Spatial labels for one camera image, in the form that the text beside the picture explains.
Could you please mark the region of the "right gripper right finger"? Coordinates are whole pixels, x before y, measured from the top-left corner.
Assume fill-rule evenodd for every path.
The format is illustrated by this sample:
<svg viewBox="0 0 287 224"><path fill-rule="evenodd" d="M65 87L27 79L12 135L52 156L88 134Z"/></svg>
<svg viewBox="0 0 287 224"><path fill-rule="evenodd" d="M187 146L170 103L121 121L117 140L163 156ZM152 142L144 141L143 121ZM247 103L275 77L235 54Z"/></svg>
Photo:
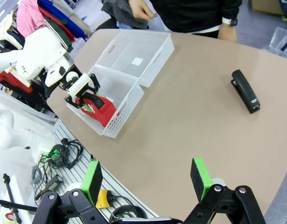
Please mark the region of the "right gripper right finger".
<svg viewBox="0 0 287 224"><path fill-rule="evenodd" d="M183 221L184 224L209 224L218 213L225 214L232 224L265 223L249 186L241 185L231 190L214 183L201 158L192 159L190 177L198 204Z"/></svg>

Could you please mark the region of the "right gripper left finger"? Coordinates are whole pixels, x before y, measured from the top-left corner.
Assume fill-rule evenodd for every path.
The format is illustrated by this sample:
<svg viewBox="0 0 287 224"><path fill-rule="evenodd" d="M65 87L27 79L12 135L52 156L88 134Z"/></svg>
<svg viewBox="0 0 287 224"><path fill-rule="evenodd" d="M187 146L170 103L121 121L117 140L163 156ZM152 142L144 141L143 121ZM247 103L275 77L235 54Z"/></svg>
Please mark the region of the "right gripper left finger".
<svg viewBox="0 0 287 224"><path fill-rule="evenodd" d="M104 217L96 208L103 180L99 161L91 161L80 188L63 195L47 192L36 210L34 224L67 224L79 218L83 224L103 224Z"/></svg>

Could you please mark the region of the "person's left hand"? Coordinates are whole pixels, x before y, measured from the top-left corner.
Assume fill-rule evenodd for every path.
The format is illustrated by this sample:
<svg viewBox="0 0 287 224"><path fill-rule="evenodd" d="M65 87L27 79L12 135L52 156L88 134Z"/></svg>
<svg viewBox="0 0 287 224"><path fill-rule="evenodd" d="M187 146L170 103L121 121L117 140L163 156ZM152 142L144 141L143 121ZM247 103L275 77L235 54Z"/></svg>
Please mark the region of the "person's left hand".
<svg viewBox="0 0 287 224"><path fill-rule="evenodd" d="M235 27L223 23L219 29L218 39L229 42L237 42Z"/></svg>

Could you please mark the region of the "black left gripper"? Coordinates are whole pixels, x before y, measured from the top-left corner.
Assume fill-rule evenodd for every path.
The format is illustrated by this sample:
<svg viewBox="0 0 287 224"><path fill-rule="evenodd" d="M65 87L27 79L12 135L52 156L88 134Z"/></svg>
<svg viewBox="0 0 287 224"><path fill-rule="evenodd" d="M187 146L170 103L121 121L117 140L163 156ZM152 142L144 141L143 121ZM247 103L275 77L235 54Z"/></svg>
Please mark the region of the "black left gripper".
<svg viewBox="0 0 287 224"><path fill-rule="evenodd" d="M100 84L94 73L81 73L72 65L60 80L60 88L67 92L65 101L73 107L80 109L85 103L94 105L97 109L104 106L104 101L96 95Z"/></svg>

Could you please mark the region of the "person's right hand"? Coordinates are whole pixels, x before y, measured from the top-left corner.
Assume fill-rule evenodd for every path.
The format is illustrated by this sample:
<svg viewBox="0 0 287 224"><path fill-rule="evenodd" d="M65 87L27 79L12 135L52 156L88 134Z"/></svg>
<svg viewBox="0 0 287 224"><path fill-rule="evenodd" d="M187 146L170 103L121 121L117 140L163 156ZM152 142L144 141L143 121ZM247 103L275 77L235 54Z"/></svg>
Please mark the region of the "person's right hand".
<svg viewBox="0 0 287 224"><path fill-rule="evenodd" d="M129 0L129 5L133 16L137 19L149 21L157 16L156 13L151 11L144 0Z"/></svg>

